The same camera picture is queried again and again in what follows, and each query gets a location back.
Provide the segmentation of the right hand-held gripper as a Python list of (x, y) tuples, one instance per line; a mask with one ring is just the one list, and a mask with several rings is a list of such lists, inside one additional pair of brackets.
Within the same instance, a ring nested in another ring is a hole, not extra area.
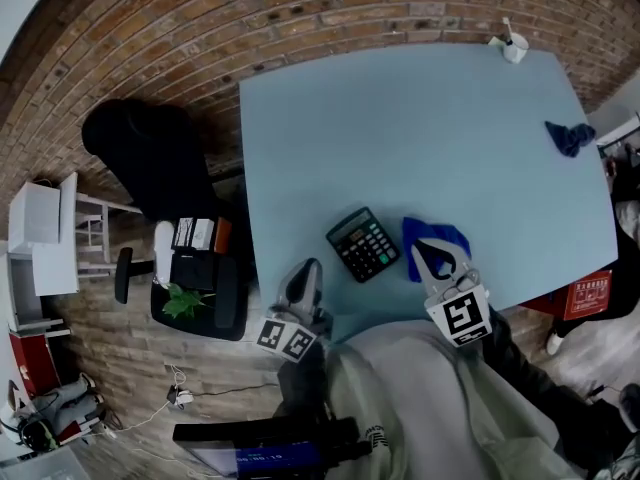
[[(440, 281), (440, 276), (460, 275), (471, 262), (463, 247), (442, 239), (415, 241), (411, 255), (425, 284)], [(477, 269), (467, 270), (442, 291), (429, 296), (424, 305), (444, 338), (455, 347), (492, 333), (488, 291)]]

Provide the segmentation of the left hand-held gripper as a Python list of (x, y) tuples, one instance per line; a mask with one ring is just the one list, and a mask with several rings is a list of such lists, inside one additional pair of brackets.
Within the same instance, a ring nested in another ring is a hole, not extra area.
[(323, 270), (316, 258), (295, 265), (283, 278), (279, 297), (261, 320), (256, 346), (299, 363), (320, 342), (331, 339), (333, 318), (321, 307)]

